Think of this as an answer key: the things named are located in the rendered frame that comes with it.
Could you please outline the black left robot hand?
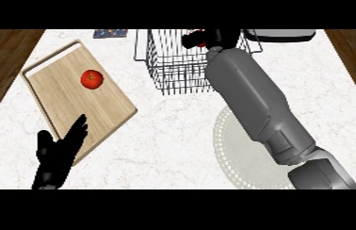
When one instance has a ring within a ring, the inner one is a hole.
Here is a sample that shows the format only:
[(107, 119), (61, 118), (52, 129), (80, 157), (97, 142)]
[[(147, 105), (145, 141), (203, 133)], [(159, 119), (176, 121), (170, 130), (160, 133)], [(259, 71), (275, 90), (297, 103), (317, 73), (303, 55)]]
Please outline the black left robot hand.
[(36, 157), (39, 167), (33, 189), (60, 189), (63, 187), (86, 136), (88, 123), (85, 115), (73, 123), (63, 140), (54, 140), (48, 130), (37, 132)]

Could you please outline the dark blue patterned box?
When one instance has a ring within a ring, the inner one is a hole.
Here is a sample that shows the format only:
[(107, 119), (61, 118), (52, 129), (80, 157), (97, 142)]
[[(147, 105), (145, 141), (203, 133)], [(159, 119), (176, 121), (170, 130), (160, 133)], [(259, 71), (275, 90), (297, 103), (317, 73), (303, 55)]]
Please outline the dark blue patterned box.
[(94, 33), (95, 39), (105, 38), (126, 38), (129, 34), (128, 29), (97, 29)]

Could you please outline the round pale placemat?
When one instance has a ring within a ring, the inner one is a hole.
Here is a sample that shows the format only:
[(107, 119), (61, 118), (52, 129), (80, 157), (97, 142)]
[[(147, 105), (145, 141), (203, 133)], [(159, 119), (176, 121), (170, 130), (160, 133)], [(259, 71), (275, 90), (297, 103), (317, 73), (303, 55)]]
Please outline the round pale placemat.
[(213, 147), (221, 169), (237, 189), (294, 189), (289, 172), (296, 166), (275, 163), (263, 144), (250, 139), (229, 107), (215, 122)]

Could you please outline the pale wooden cutting board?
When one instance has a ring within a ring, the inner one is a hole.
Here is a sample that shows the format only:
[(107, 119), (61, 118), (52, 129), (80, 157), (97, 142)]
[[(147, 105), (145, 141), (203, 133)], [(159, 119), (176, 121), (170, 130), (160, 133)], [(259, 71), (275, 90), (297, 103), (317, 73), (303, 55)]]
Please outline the pale wooden cutting board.
[[(104, 75), (104, 84), (97, 90), (82, 84), (88, 70)], [(57, 140), (65, 137), (73, 123), (86, 115), (88, 136), (74, 160), (77, 165), (129, 121), (138, 108), (80, 40), (29, 66), (21, 76)]]

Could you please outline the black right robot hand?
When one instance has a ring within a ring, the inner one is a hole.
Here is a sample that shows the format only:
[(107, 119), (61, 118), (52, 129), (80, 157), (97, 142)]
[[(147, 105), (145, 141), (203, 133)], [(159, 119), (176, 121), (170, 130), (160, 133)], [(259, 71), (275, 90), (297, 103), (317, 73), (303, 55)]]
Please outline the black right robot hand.
[(204, 45), (207, 49), (216, 46), (221, 46), (224, 49), (231, 49), (237, 46), (240, 36), (240, 29), (204, 29), (184, 35), (181, 37), (181, 43), (187, 49), (201, 45)]

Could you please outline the red tomato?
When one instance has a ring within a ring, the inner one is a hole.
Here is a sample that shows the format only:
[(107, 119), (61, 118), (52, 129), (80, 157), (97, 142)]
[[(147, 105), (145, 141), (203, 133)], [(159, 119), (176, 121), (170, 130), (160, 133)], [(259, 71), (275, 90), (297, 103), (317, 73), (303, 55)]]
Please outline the red tomato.
[(97, 70), (88, 70), (82, 75), (82, 84), (91, 90), (97, 90), (102, 86), (104, 80), (104, 75)]

